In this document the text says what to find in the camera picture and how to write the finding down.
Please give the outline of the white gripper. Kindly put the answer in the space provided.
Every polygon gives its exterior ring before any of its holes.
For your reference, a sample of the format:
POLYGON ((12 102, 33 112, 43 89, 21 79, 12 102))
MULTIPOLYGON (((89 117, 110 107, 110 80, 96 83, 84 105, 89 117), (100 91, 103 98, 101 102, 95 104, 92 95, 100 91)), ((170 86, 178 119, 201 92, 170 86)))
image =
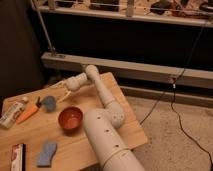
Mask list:
MULTIPOLYGON (((63 102, 66 100, 70 95, 71 91, 79 90, 83 85, 87 83, 87 76, 85 73, 81 73, 77 76, 70 77, 66 80, 66 87, 70 90, 67 91, 62 97, 59 98, 58 102, 63 102)), ((65 86, 65 81, 61 80, 53 85, 50 88, 58 88, 65 86)))

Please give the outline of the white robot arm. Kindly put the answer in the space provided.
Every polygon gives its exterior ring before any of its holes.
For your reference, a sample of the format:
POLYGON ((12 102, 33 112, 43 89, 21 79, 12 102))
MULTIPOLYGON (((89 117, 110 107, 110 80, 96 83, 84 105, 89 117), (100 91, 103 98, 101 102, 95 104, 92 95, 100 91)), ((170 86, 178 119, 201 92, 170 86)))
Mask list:
POLYGON ((53 87, 66 88, 66 93, 59 98, 62 102, 88 82, 95 86, 103 107, 88 110, 83 126, 102 171, 145 171, 117 132, 125 122, 125 111, 102 81, 95 65, 87 65, 81 74, 59 81, 53 87))

